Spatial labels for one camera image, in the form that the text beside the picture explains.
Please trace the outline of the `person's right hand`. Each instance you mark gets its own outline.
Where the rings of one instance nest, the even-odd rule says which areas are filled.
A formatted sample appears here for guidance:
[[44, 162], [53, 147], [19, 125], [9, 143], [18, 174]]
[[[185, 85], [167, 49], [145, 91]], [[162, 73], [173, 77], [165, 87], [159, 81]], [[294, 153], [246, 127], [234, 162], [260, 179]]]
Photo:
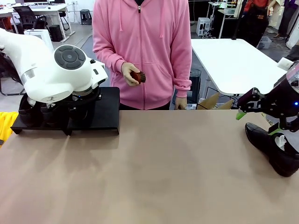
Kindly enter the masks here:
[[121, 66], [121, 72], [124, 80], [129, 86], [137, 86], [139, 82], [131, 77], [131, 72], [139, 73], [140, 70], [136, 68], [132, 63], [124, 62]]

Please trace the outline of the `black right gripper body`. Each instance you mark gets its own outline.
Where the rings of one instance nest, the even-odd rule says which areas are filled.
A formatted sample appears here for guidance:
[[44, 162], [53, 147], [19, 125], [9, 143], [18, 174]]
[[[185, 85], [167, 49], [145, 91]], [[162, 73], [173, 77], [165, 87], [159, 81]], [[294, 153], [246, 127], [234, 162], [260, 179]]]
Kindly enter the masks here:
[[263, 112], [279, 118], [293, 117], [299, 113], [299, 79], [287, 79], [286, 74], [277, 82], [274, 88], [265, 95]]

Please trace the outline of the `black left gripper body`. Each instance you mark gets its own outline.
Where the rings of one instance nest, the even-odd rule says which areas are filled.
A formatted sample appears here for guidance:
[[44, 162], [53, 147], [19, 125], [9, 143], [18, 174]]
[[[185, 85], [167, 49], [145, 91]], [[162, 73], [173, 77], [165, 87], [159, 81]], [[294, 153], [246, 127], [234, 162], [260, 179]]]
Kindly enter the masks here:
[[85, 107], [90, 105], [95, 101], [95, 96], [93, 95], [86, 95], [86, 96], [76, 96], [76, 95], [71, 95], [70, 98], [70, 107]]

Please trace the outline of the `person's left hand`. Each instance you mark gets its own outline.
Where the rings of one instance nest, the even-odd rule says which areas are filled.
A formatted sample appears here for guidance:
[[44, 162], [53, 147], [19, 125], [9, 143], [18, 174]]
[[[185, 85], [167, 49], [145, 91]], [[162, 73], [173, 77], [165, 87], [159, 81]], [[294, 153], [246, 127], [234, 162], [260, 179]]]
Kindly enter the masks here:
[[175, 110], [185, 110], [187, 107], [187, 98], [176, 97]]

